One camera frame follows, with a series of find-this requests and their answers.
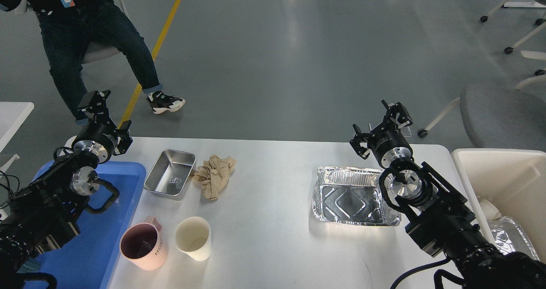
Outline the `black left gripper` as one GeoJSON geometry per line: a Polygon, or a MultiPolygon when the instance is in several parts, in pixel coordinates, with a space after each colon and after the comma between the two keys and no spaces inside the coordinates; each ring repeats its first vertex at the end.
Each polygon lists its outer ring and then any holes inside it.
{"type": "Polygon", "coordinates": [[[120,128],[112,125],[112,119],[107,108],[107,98],[111,90],[102,92],[87,92],[80,104],[78,112],[85,114],[89,120],[73,141],[75,152],[89,152],[96,157],[111,157],[123,155],[131,146],[133,139],[129,127],[131,120],[125,120],[120,128]]]}

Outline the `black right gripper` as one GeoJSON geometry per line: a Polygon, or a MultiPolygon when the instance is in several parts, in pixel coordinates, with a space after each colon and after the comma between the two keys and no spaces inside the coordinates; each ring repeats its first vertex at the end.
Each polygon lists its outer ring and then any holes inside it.
{"type": "Polygon", "coordinates": [[[400,102],[388,104],[386,100],[381,100],[381,103],[386,108],[381,127],[372,130],[372,133],[363,133],[357,124],[352,124],[355,134],[349,144],[362,159],[369,157],[370,150],[377,161],[412,159],[413,150],[400,131],[413,124],[407,108],[400,102]]]}

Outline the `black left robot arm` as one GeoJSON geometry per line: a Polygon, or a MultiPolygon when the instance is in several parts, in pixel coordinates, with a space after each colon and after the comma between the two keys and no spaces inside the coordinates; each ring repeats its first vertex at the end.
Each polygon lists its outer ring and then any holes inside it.
{"type": "Polygon", "coordinates": [[[34,254],[62,248],[80,234],[77,225],[82,212],[105,212],[119,197],[115,186],[98,176],[96,168],[113,155],[125,154],[132,143],[126,120],[117,127],[109,116],[110,90],[93,91],[82,98],[78,111],[87,124],[64,155],[54,155],[46,172],[29,186],[8,197],[10,215],[0,227],[0,269],[3,289],[21,289],[27,281],[44,281],[57,287],[48,273],[20,273],[34,254]]]}

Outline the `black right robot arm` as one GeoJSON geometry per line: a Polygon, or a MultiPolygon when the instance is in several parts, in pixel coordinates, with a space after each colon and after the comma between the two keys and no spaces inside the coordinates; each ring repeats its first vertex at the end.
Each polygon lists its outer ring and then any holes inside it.
{"type": "Polygon", "coordinates": [[[415,163],[401,133],[401,128],[412,125],[407,109],[399,102],[382,104],[386,108],[382,122],[369,133],[353,124],[350,145],[363,159],[372,153],[383,168],[378,179],[382,198],[408,218],[404,229],[417,246],[432,257],[445,255],[444,260],[403,273],[392,289],[410,275],[434,267],[437,289],[444,287],[443,279],[463,289],[543,289],[545,264],[523,252],[502,254],[488,242],[479,225],[472,224],[475,214],[466,206],[467,199],[429,164],[415,163]],[[460,277],[439,268],[450,261],[460,277]]]}

